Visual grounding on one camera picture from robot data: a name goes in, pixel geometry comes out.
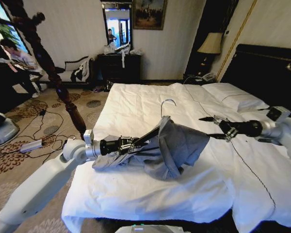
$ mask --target person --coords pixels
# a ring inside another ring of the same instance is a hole
[[[19,50],[12,40],[5,38],[0,41],[0,44],[11,55],[13,66],[11,67],[11,64],[9,66],[16,73],[20,84],[33,98],[39,97],[39,93],[30,80],[30,74],[42,77],[43,69],[32,56]]]
[[[108,29],[108,35],[109,35],[109,43],[116,40],[116,37],[112,35],[112,30],[110,28]]]

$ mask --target white bedsheet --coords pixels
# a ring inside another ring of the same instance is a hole
[[[208,114],[244,120],[197,85],[115,84],[94,127],[95,140],[144,135],[159,122],[165,99],[177,106],[167,102],[164,115],[206,133],[221,132],[213,123],[198,120]],[[244,135],[232,142],[211,138],[195,165],[173,181],[155,180],[142,167],[96,172],[92,163],[78,166],[62,219],[72,232],[80,232],[89,217],[210,222],[232,208],[241,233],[267,219],[291,226],[291,160],[286,150]]]

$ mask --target bed headboard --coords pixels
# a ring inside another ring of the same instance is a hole
[[[239,44],[221,82],[291,111],[291,49]]]

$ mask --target wall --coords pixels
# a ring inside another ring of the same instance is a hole
[[[133,30],[144,51],[143,79],[182,79],[205,0],[168,0],[163,31]],[[24,0],[30,17],[43,12],[38,34],[55,65],[103,51],[107,44],[99,0]]]
[[[134,47],[145,52],[143,77],[182,79],[204,5],[205,0],[169,0],[162,31],[133,31]]]
[[[41,43],[58,67],[65,61],[96,55],[107,44],[99,0],[23,0],[29,17],[42,12]]]
[[[227,57],[248,13],[250,14],[248,20]],[[291,48],[291,0],[240,0],[227,30],[230,30],[230,33],[224,37],[222,53],[212,66],[212,72],[218,73],[226,58],[226,63],[218,75],[219,80],[224,75],[239,43]]]

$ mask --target picture frame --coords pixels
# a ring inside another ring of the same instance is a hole
[[[133,28],[163,30],[167,0],[134,0]]]

